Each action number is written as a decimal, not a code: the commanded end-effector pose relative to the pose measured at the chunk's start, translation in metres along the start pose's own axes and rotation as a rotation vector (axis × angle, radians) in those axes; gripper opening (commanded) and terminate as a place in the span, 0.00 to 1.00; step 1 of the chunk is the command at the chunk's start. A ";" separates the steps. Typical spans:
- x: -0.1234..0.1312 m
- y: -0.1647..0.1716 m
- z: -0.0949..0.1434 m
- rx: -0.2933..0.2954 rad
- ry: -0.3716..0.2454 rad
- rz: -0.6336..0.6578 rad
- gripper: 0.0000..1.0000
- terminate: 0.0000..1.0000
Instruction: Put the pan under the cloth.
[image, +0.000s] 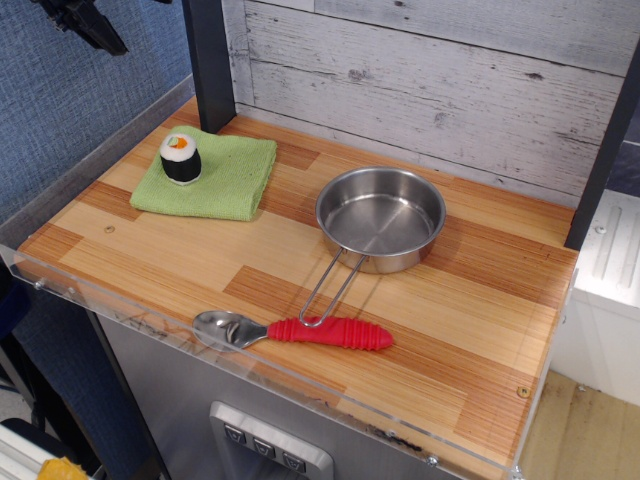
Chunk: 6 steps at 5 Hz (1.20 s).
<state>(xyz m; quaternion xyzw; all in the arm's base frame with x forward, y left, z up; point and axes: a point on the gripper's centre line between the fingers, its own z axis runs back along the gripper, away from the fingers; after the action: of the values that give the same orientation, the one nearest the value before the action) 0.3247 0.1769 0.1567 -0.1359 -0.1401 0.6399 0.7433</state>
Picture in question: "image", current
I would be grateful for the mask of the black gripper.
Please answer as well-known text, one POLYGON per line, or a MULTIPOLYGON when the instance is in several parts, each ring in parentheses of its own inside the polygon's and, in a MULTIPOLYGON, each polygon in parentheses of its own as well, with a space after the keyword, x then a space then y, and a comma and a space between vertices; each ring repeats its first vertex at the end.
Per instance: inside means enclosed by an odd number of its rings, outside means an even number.
POLYGON ((33 0, 46 13, 57 29, 74 30, 95 49, 110 55, 125 55, 128 49, 106 16, 95 10, 92 1, 33 0))

